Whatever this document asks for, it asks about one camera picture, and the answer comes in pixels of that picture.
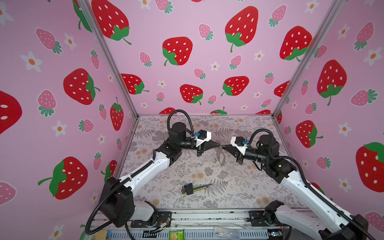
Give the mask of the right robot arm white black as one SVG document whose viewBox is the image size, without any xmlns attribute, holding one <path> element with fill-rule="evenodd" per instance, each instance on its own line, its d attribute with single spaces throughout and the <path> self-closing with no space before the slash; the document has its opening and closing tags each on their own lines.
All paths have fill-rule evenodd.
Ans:
<svg viewBox="0 0 384 240">
<path fill-rule="evenodd" d="M 289 156 L 280 156 L 280 144 L 268 129 L 256 130 L 249 140 L 233 137 L 224 150 L 237 160 L 250 160 L 278 184 L 291 191 L 316 216 L 298 213 L 282 203 L 274 202 L 265 208 L 266 220 L 288 225 L 315 240 L 372 240 L 368 221 L 353 216 L 327 198 L 307 181 L 300 164 Z"/>
</svg>

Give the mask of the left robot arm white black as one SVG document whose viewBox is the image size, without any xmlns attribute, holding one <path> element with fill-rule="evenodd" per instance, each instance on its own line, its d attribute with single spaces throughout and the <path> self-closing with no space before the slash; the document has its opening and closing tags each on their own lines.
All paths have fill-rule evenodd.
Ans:
<svg viewBox="0 0 384 240">
<path fill-rule="evenodd" d="M 119 228 L 131 221 L 141 221 L 149 227 L 156 225 L 159 210 L 149 202 L 136 202 L 137 193 L 157 174 L 174 164 L 183 150 L 194 150 L 197 156 L 201 156 L 207 150 L 220 147 L 219 143 L 212 141 L 211 132 L 195 132 L 193 127 L 188 129 L 182 122 L 171 124 L 171 118 L 176 113 L 184 114 L 192 126 L 187 112 L 175 110 L 169 114 L 169 136 L 153 150 L 152 157 L 133 172 L 105 182 L 101 199 L 85 225 L 86 235 L 93 235 L 111 224 Z"/>
</svg>

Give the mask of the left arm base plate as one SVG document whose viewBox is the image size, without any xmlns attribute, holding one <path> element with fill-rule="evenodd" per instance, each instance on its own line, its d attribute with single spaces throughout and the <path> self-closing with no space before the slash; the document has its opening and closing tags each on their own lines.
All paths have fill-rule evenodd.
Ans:
<svg viewBox="0 0 384 240">
<path fill-rule="evenodd" d="M 154 212 L 148 221 L 132 221 L 131 228 L 157 228 L 162 224 L 166 224 L 165 227 L 171 226 L 172 212 L 160 211 Z"/>
</svg>

